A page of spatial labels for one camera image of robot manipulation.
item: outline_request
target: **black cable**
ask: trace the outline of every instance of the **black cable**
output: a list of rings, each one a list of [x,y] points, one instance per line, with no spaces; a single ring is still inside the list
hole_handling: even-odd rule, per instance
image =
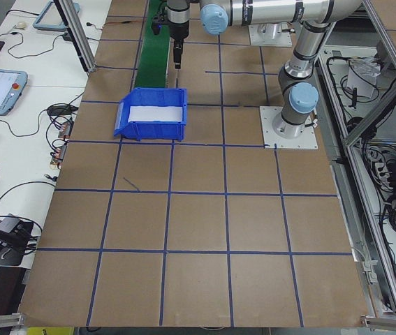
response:
[[[16,134],[16,133],[11,129],[11,126],[10,126],[10,124],[9,124],[7,121],[0,120],[0,122],[2,122],[3,124],[6,124],[6,125],[7,125],[8,130],[10,131],[11,135],[13,135],[13,136],[15,136],[15,137],[29,137],[29,136],[36,135],[36,134],[39,132],[39,130],[41,129],[41,115],[42,115],[45,111],[46,111],[46,110],[41,110],[41,111],[39,112],[39,114],[38,114],[38,128],[37,128],[34,132],[32,132],[32,133],[30,133],[30,134],[18,135],[18,134]]]
[[[95,327],[95,329],[94,329],[93,327],[86,327],[86,330],[87,330],[89,333],[95,333],[95,332],[99,331],[101,328],[102,328],[102,327]]]
[[[9,14],[9,12],[20,12],[20,13],[32,14],[32,15],[36,15],[36,16],[39,15],[39,13],[27,12],[26,10],[10,9],[10,10],[7,11],[6,16]]]
[[[57,36],[53,39],[53,41],[52,41],[52,47],[51,47],[50,49],[48,49],[48,50],[39,52],[38,54],[25,54],[24,56],[16,56],[16,55],[12,54],[10,51],[11,51],[12,49],[14,49],[15,47],[17,47],[18,45],[21,45],[21,44],[24,43],[24,35],[22,35],[22,33],[19,33],[19,32],[17,32],[17,31],[14,31],[14,32],[12,32],[12,33],[3,33],[3,34],[0,35],[0,37],[2,37],[2,36],[4,36],[4,35],[19,35],[19,36],[21,36],[21,41],[20,41],[20,42],[16,43],[15,45],[13,45],[12,47],[10,47],[10,48],[7,49],[7,53],[8,53],[10,56],[12,56],[13,58],[15,58],[15,59],[23,59],[23,58],[27,58],[27,57],[37,57],[37,56],[40,56],[40,55],[42,55],[42,54],[47,54],[48,52],[53,51],[53,49],[55,48],[55,41],[56,41],[58,38],[60,38],[60,37],[63,36],[63,34],[57,35]]]
[[[100,31],[103,30],[103,28],[97,28],[97,26],[96,26],[95,24],[91,23],[91,22],[86,22],[86,25],[87,25],[88,27],[93,27],[93,28],[95,28],[96,30],[100,30]]]
[[[386,246],[387,254],[389,255],[389,258],[390,258],[393,274],[395,275],[395,279],[396,279],[395,254],[393,253],[393,250],[391,249],[390,244],[388,243],[386,233],[384,232],[384,218],[383,217],[384,217],[384,215],[381,215],[381,217],[379,219],[379,227],[380,227],[381,235],[384,240],[384,244]]]
[[[70,108],[70,107],[72,106],[72,103],[74,103],[77,99],[79,99],[83,94],[84,94],[84,92],[82,92],[81,94],[79,94],[78,96],[76,96],[74,99],[72,99],[70,102],[68,102],[67,104],[65,104],[64,109],[63,109],[59,114],[61,114],[62,112],[66,111],[68,108]],[[54,105],[49,106],[46,110],[48,111],[51,107],[56,106],[56,105],[61,105],[61,104],[56,103],[56,104],[54,104]],[[47,129],[45,130],[45,140],[47,141],[47,143],[49,144],[49,147],[50,147],[51,150],[53,150],[53,151],[55,151],[56,148],[53,147],[52,143],[51,143],[50,140],[49,140],[49,130],[50,130],[50,127],[51,127],[52,125],[55,125],[55,127],[57,127],[57,129],[59,129],[59,127],[61,127],[61,124],[60,124],[59,122],[57,122],[57,118],[58,118],[58,117],[63,117],[63,118],[65,118],[67,121],[70,121],[70,120],[67,119],[65,116],[59,115],[59,114],[58,114],[55,118],[53,118],[51,115],[49,115],[50,124],[49,124],[49,126],[47,127]]]
[[[328,69],[328,74],[329,74],[330,79],[331,79],[332,87],[335,90],[335,94],[336,94],[337,100],[338,100],[338,102],[339,102],[339,104],[341,106],[341,109],[342,109],[342,116],[344,117],[344,123],[347,124],[346,115],[348,115],[350,117],[350,119],[352,119],[353,116],[349,113],[348,110],[346,110],[346,108],[345,108],[345,106],[344,106],[344,104],[342,102],[342,98],[340,97],[339,92],[337,90],[336,79],[335,79],[335,76],[332,74],[331,67],[330,67],[330,62],[332,60],[335,60],[335,59],[345,60],[344,57],[337,57],[337,56],[330,57],[330,58],[328,58],[326,60],[326,67]]]
[[[29,185],[29,184],[46,184],[46,185],[51,185],[51,186],[55,187],[54,184],[49,183],[49,182],[47,182],[47,181],[26,181],[26,182],[24,182],[24,183],[15,185],[15,186],[12,187],[12,188],[9,188],[4,194],[2,194],[2,195],[0,196],[0,201],[1,201],[7,194],[9,194],[11,191],[13,191],[14,189],[16,189],[16,188],[18,188],[18,187],[21,187],[21,186],[24,186],[24,185]]]
[[[348,98],[350,98],[351,100],[353,100],[353,94],[350,93],[350,92],[347,90],[348,87],[345,87],[345,86],[344,86],[344,84],[345,84],[347,81],[348,81],[348,75],[345,75],[345,76],[342,77],[342,79],[340,80],[340,87],[341,87],[341,89],[342,89],[342,92],[345,94],[345,96],[347,96]],[[366,100],[366,101],[363,101],[363,100],[359,100],[359,99],[358,99],[358,102],[359,102],[359,103],[372,103],[373,101],[378,100],[379,95],[380,95],[379,89],[377,89],[377,92],[378,92],[378,95],[377,95],[376,97],[370,98],[369,100]],[[359,96],[359,95],[358,95],[358,98],[359,98],[359,97],[361,97],[361,98],[368,98],[368,97],[366,97],[366,96]]]

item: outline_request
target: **wire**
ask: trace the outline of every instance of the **wire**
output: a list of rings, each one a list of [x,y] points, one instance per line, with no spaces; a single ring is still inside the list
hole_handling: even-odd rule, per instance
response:
[[[10,131],[11,135],[13,135],[13,136],[15,136],[15,137],[29,137],[29,136],[36,135],[36,134],[39,132],[39,130],[40,130],[40,128],[41,128],[41,115],[42,115],[45,111],[46,111],[46,110],[41,110],[41,111],[39,112],[39,114],[38,114],[38,128],[37,128],[34,132],[29,133],[29,134],[18,135],[18,134],[16,134],[16,133],[13,131],[13,129],[11,128],[10,124],[9,124],[7,121],[5,121],[5,120],[0,120],[0,122],[2,122],[3,124],[6,124],[6,125],[7,125],[8,130]]]
[[[42,52],[39,52],[38,54],[25,54],[24,56],[16,56],[16,55],[14,55],[14,54],[11,53],[11,50],[14,49],[15,47],[17,47],[18,45],[21,45],[21,44],[24,43],[24,35],[22,35],[22,33],[19,33],[19,32],[17,32],[17,31],[14,31],[14,32],[12,32],[12,33],[3,33],[3,34],[0,35],[0,37],[2,37],[2,36],[4,36],[4,35],[19,35],[19,36],[21,36],[21,41],[20,41],[20,42],[16,43],[15,45],[13,45],[13,46],[11,46],[11,47],[9,47],[9,48],[7,49],[7,53],[8,53],[10,56],[12,56],[13,58],[15,58],[15,59],[23,59],[23,58],[27,58],[27,57],[37,57],[37,56],[40,56],[40,55],[42,55],[42,54],[46,54],[46,53],[48,53],[48,52],[51,52],[51,51],[53,51],[53,49],[55,48],[55,41],[56,41],[58,38],[60,38],[60,37],[63,36],[63,34],[57,35],[57,36],[53,39],[53,41],[52,41],[52,47],[51,47],[50,49],[47,49],[47,50],[42,51]]]
[[[26,10],[10,9],[10,10],[7,11],[6,16],[9,14],[9,12],[20,12],[20,13],[26,13],[26,14],[36,15],[36,16],[39,15],[39,13],[27,12]]]
[[[12,188],[9,188],[3,195],[0,196],[0,201],[1,201],[7,194],[9,194],[11,191],[15,190],[16,188],[21,187],[21,186],[25,186],[25,185],[29,185],[29,184],[46,184],[46,185],[50,185],[50,186],[55,187],[54,184],[49,183],[49,182],[47,182],[47,181],[26,181],[26,182],[24,182],[24,183],[15,185],[15,186],[12,187]]]
[[[96,30],[103,30],[103,28],[97,28],[97,26],[96,26],[95,24],[91,23],[91,22],[86,22],[86,25],[87,25],[88,27],[93,27],[93,28],[95,28]]]
[[[339,104],[341,106],[341,109],[342,109],[342,116],[344,118],[344,123],[346,124],[347,123],[346,115],[348,115],[350,119],[352,119],[353,116],[349,113],[348,110],[346,110],[346,108],[345,108],[345,106],[344,106],[344,104],[342,102],[342,98],[339,95],[339,91],[337,90],[336,79],[335,79],[335,76],[332,74],[331,67],[330,67],[330,62],[332,60],[335,60],[335,59],[345,60],[344,57],[336,57],[336,56],[330,57],[330,58],[328,58],[326,60],[326,67],[328,69],[328,74],[330,75],[331,83],[332,83],[332,86],[333,86],[333,88],[335,90],[335,94],[336,94],[337,100],[338,100],[338,102],[339,102]]]

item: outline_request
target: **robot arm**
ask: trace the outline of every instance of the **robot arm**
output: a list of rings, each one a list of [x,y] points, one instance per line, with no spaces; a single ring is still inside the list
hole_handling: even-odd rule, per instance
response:
[[[218,35],[228,26],[302,22],[302,32],[293,55],[279,73],[285,105],[272,129],[292,140],[300,136],[318,102],[318,92],[309,82],[317,58],[333,22],[353,13],[361,0],[200,0],[204,29]]]
[[[292,58],[284,69],[303,80],[312,66],[333,22],[360,5],[361,0],[200,0],[201,21],[207,33],[221,34],[228,26],[303,22]]]
[[[163,25],[170,29],[170,37],[173,39],[173,61],[176,68],[181,68],[184,39],[189,35],[190,3],[198,2],[199,0],[167,0],[165,10],[153,19],[152,29],[155,35],[159,34]]]

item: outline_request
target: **blue tape line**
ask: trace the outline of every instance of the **blue tape line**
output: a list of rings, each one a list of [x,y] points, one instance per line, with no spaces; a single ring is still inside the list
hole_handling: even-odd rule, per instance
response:
[[[110,70],[137,70],[137,68],[118,68],[116,66],[97,65],[97,68],[109,68]]]
[[[163,263],[162,263],[162,283],[161,283],[161,310],[159,313],[159,326],[163,324],[163,300],[165,297],[165,275],[167,264],[167,247],[168,247],[168,226],[170,223],[170,204],[171,204],[171,186],[173,184],[173,162],[175,157],[175,146],[171,144],[170,152],[170,172],[168,175],[168,198],[165,219],[165,235],[163,237]]]
[[[50,252],[94,252],[94,253],[175,253],[196,255],[292,255],[292,256],[352,256],[352,253],[331,251],[220,251],[220,250],[163,250],[163,249],[120,249],[120,248],[51,248],[41,247],[38,251]]]
[[[119,151],[117,154],[117,159],[115,160],[115,168],[114,168],[114,177],[112,178],[112,188],[111,191],[115,187],[115,181],[117,179],[117,171],[119,169],[119,161],[120,161],[120,151],[122,150],[122,145],[119,145]],[[89,305],[89,313],[87,316],[87,322],[86,324],[89,326],[92,318],[92,311],[94,309],[94,301],[95,301],[95,294],[96,294],[96,289],[98,285],[98,275],[100,274],[100,267],[101,267],[101,258],[102,258],[102,250],[105,246],[105,238],[106,238],[106,230],[108,228],[108,221],[109,221],[109,215],[110,215],[110,210],[112,206],[112,197],[113,197],[113,192],[109,194],[109,201],[108,201],[108,208],[106,209],[106,217],[105,217],[105,224],[103,226],[103,231],[101,233],[101,243],[100,243],[100,251],[98,254],[98,261],[97,261],[97,268],[95,272],[95,279],[94,279],[94,286],[92,287],[92,294],[91,294],[91,301]]]
[[[295,267],[294,267],[294,259],[293,259],[293,254],[292,254],[291,238],[289,236],[288,218],[286,216],[286,207],[285,207],[285,203],[284,203],[283,185],[281,183],[281,173],[280,173],[279,157],[278,157],[278,153],[277,153],[277,145],[275,145],[275,148],[274,148],[274,155],[275,155],[275,163],[277,164],[277,176],[278,176],[278,180],[279,180],[281,208],[283,210],[284,227],[285,227],[285,231],[286,231],[286,241],[288,242],[288,249],[289,249],[289,253],[290,253],[289,261],[291,263],[291,273],[292,273],[292,277],[293,277],[295,301],[297,303],[297,311],[298,311],[298,318],[299,318],[299,321],[300,321],[300,326],[304,327],[305,324],[303,322],[302,307],[300,305],[300,297],[299,297],[299,294],[298,294],[297,277],[295,275]]]
[[[260,47],[260,58],[261,58],[261,68],[263,69],[263,80],[265,82],[266,101],[267,101],[267,103],[269,103],[269,92],[267,90],[265,61],[264,61],[264,57],[263,57],[263,48],[262,47]]]
[[[264,75],[264,73],[249,71],[205,71],[205,73],[221,73],[223,75]]]
[[[159,143],[159,142],[127,142],[125,140],[105,141],[105,140],[70,140],[70,143],[96,143],[96,144],[119,144],[120,142],[127,145],[171,145],[171,143]],[[264,148],[263,145],[259,144],[217,144],[217,143],[185,143],[185,142],[174,142],[174,145],[181,145],[183,147],[233,147],[233,148]]]
[[[166,253],[186,253],[186,254],[196,254],[196,255],[227,255],[227,251],[197,251],[197,250],[168,250]]]
[[[147,6],[148,6],[148,1],[149,0],[145,0],[145,11],[144,13],[146,13],[147,11]],[[140,36],[139,36],[139,40],[142,40],[142,32],[143,32],[143,27],[145,25],[145,21],[143,20],[142,22],[142,27],[140,28]],[[136,68],[137,66],[137,60],[138,60],[138,54],[140,51],[140,45],[141,42],[139,41],[138,43],[138,49],[137,49],[137,54],[135,56],[135,60],[134,60],[134,68]],[[133,78],[135,75],[135,70],[133,70],[133,75],[132,75],[132,80],[131,80],[131,89],[132,89],[132,85],[133,85]],[[115,168],[114,168],[114,177],[112,179],[112,187],[111,187],[111,191],[114,190],[115,188],[115,182],[117,180],[117,171],[119,169],[119,162],[120,162],[120,154],[122,152],[122,147],[123,144],[120,142],[119,143],[119,151],[117,152],[117,159],[115,161]],[[106,237],[106,230],[108,228],[108,220],[109,220],[109,215],[110,215],[110,208],[112,206],[112,197],[113,197],[114,193],[111,192],[110,196],[109,196],[109,203],[108,203],[108,209],[106,211],[106,217],[105,217],[105,225],[103,226],[103,233],[101,235],[101,245],[100,245],[100,249],[103,249],[104,244],[105,244],[105,237]],[[94,286],[92,288],[92,294],[91,294],[91,301],[90,301],[90,305],[89,305],[89,312],[88,312],[88,316],[87,316],[87,322],[86,325],[89,326],[90,322],[91,322],[91,317],[92,317],[92,311],[94,310],[94,301],[95,301],[95,294],[96,294],[96,287],[98,284],[98,275],[100,273],[100,267],[101,267],[101,258],[102,258],[102,252],[100,251],[98,254],[98,262],[97,262],[97,268],[96,268],[96,273],[95,273],[95,279],[94,279]]]
[[[250,47],[251,46],[250,44],[199,42],[199,41],[191,41],[191,40],[185,40],[184,44],[233,45],[235,47]]]
[[[168,194],[168,191],[153,191],[153,190],[109,190],[109,189],[95,189],[95,188],[56,188],[55,192],[113,192],[113,193],[146,193],[146,194]],[[171,194],[188,194],[188,195],[227,195],[231,197],[246,196],[246,197],[281,197],[285,198],[337,198],[335,194],[280,194],[280,193],[236,193],[236,192],[200,192],[200,191],[171,191]]]
[[[224,95],[223,95],[223,75],[221,56],[221,37],[218,35],[218,61],[219,61],[219,89],[221,99],[221,127],[223,138],[223,175],[224,175],[224,211],[226,213],[226,245],[227,245],[227,280],[228,280],[228,307],[230,313],[230,326],[235,326],[233,317],[233,293],[232,293],[232,269],[230,263],[230,235],[228,227],[228,196],[227,196],[227,160],[226,160],[226,126],[224,120]]]

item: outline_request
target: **desk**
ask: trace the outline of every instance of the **desk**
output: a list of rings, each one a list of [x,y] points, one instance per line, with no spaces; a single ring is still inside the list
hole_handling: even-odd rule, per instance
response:
[[[101,31],[87,27],[86,22],[93,22],[100,27],[105,22],[110,0],[77,0],[81,5],[80,19],[86,35],[99,38]],[[13,9],[39,13],[46,0],[17,0]],[[11,12],[0,26],[0,34],[5,33],[18,21],[26,21],[28,27],[21,31],[24,44],[15,50],[17,55],[35,54],[51,47],[57,33],[37,31],[31,24],[33,16]],[[0,68],[26,71],[29,75],[27,86],[12,111],[4,117],[11,128],[19,134],[31,133],[36,130],[38,113],[54,103],[68,103],[83,91],[87,81],[80,61],[72,43],[57,40],[53,51],[39,57],[14,59],[6,50],[19,41],[19,36],[3,36],[6,42],[0,53]],[[97,42],[90,42],[95,53]],[[41,117],[41,129],[35,136],[13,137],[5,124],[0,123],[0,196],[10,187],[26,181],[47,181],[44,174],[57,175],[57,170],[50,169],[50,150],[45,139],[45,130],[49,124],[46,114]],[[57,131],[54,127],[49,138],[55,139]],[[33,184],[12,191],[0,203],[0,214],[12,213],[31,218],[42,226],[52,198],[53,188],[48,185]],[[39,235],[34,228],[34,235]],[[22,267],[30,268],[33,255],[24,257]]]

